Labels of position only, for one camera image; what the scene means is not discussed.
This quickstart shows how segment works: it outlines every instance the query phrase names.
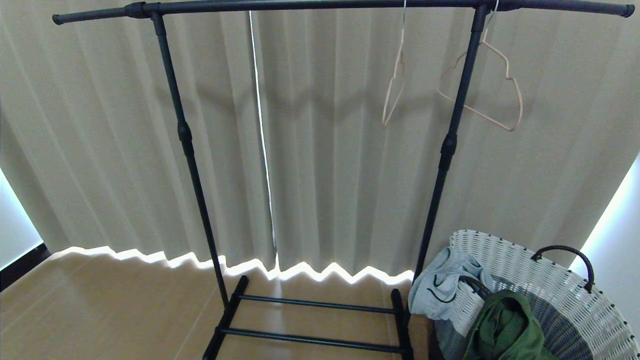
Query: laundry basket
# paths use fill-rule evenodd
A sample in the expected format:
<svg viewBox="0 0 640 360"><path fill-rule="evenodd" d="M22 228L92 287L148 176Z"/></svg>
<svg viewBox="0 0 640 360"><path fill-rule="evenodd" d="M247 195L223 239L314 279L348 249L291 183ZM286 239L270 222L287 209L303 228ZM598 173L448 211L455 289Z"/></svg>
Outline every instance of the laundry basket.
<svg viewBox="0 0 640 360"><path fill-rule="evenodd" d="M491 270L490 290L508 289L527 297L545 333L545 348L558 360L640 359L631 328L615 305L593 286L591 263L579 251L553 246L534 253L473 230L453 233L450 246L472 254ZM541 254L547 250L568 250L579 255L585 261L589 279L543 258ZM465 337L484 304L479 293L461 281L452 304L454 316L434 322L446 360L463 357Z"/></svg>

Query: beige curtain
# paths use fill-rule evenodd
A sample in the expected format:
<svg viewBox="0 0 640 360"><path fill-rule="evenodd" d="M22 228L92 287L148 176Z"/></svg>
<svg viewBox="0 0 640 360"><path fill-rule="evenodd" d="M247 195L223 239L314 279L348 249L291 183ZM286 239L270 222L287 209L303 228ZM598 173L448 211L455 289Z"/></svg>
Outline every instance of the beige curtain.
<svg viewBox="0 0 640 360"><path fill-rule="evenodd" d="M47 246L210 258L150 21L119 1L5 1L1 166ZM167 17L220 254L274 265L248 14Z"/></svg>
<svg viewBox="0 0 640 360"><path fill-rule="evenodd" d="M452 110L436 84L466 49L473 10L408 10L406 84L383 127L401 16L254 13L282 268L415 266ZM640 149L640 17L520 10L498 13L491 29L520 82L524 121L507 133L465 112L428 259L460 228L580 248ZM445 79L451 97L460 72ZM517 98L503 75L481 49L467 104L513 123Z"/></svg>

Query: basket handle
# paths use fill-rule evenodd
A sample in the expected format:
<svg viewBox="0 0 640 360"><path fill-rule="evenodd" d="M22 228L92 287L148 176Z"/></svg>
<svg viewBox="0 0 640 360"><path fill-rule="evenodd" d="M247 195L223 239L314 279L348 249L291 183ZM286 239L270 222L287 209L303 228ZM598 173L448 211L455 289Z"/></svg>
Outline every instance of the basket handle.
<svg viewBox="0 0 640 360"><path fill-rule="evenodd" d="M489 290L489 288L487 288L483 283L481 283L480 280L475 279L471 276L460 275L460 281L464 281L469 286L471 286L472 289L478 292L478 295L480 295L483 300L486 300L486 298L492 294L492 291Z"/></svg>
<svg viewBox="0 0 640 360"><path fill-rule="evenodd" d="M580 256L580 258L584 261L584 264L587 266L587 277L589 278L587 280L587 283L584 285L584 289L588 293L591 293L591 288L593 287L593 266L591 266L591 262L589 261L589 259L579 250L574 249L573 247L564 246L564 245L551 245L551 246L543 247L542 249L538 250L535 254L533 254L533 256L531 256L531 259L533 261L540 260L542 258L542 253L549 250L565 250Z"/></svg>

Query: green clothing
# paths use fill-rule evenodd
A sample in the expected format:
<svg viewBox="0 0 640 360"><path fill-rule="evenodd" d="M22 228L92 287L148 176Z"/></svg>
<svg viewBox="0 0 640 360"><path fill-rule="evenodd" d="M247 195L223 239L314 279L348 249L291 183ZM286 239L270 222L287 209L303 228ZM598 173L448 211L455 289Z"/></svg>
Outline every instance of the green clothing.
<svg viewBox="0 0 640 360"><path fill-rule="evenodd" d="M464 359L556 360L544 348L545 335L524 295L491 294L467 336Z"/></svg>

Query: clothes rack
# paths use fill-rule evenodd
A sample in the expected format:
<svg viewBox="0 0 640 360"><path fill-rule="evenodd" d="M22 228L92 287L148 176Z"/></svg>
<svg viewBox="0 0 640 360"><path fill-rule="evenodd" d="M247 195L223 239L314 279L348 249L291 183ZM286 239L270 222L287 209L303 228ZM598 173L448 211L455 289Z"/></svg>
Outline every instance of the clothes rack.
<svg viewBox="0 0 640 360"><path fill-rule="evenodd" d="M444 138L440 149L440 162L438 164L438 174L433 188L433 195L429 205L429 213L426 219L424 234L420 243L418 260L415 267L415 275L413 280L420 275L424 267L424 258L429 248L431 234L438 213L438 206L442 197L447 172L451 166L453 155L456 151L458 126L462 116L463 107L467 98L469 83L476 61L477 50L480 44L481 35L484 29L486 16L495 9L495 0L406 0L406 6L434 8L474 8L475 14L471 25L471 36L468 43L465 64L458 86L454 108L449 124L449 131ZM158 38L160 52L163 59L164 69L171 92L173 107L177 117L177 131L182 149L187 157L189 165L189 173L193 182L202 224L204 226L207 243L213 265L218 280L218 288L224 306L224 313L220 318L218 326L214 330L214 334L209 342L209 346L205 350L202 359L215 359L218 355L220 347L226 335L251 336L256 338L267 338L273 340L295 341L300 343L311 343L318 345L331 345L336 347L358 348L364 350L373 350L380 352L389 352L400 354L403 360L413 359L413 349L408 333L408 323L410 314L408 306L404 306L398 289L391 291L392 308L356 306L347 304L334 304L327 302L314 302L295 299L280 299L274 297L259 297L253 295L245 295L244 291L249 283L249 278L243 275L234 292L229 298L227 289L222 276L220 263L218 260L218 251L209 221L209 213L200 176L198 175L198 167L195 160L195 151L192 144L191 130L184 117L182 103L180 101L180 93L173 69L171 54L169 52L169 43L166 37L166 29L164 27L164 15L175 13L200 13L200 12L236 12L236 11L260 11L260 10L302 10L302 9L339 9L339 8L400 8L404 6L404 0L221 0L221 1L186 1L181 3L132 3L121 8L110 8L103 10L95 10L89 12L68 13L64 15L53 15L52 19L57 25L68 22L79 22L86 20L108 19L115 17L132 17L135 19L151 19L156 35ZM632 4L611 4L596 3L583 0L501 0L499 1L497 11L505 12L517 10L521 8L547 9L547 10L564 10L573 12L601 13L609 15L618 15L622 17L630 17L635 6ZM276 334L272 332L252 331L247 329L236 329L231 327L231 323L238 309L241 300L247 301L263 301L276 302L282 304L294 304L299 306L316 306L329 307L333 309L352 310L352 311L368 311L375 313L393 314L396 323L396 331L398 337L398 346L380 345L374 343L361 343L356 341L334 340L327 338L316 338L311 336L297 336L290 334Z"/></svg>

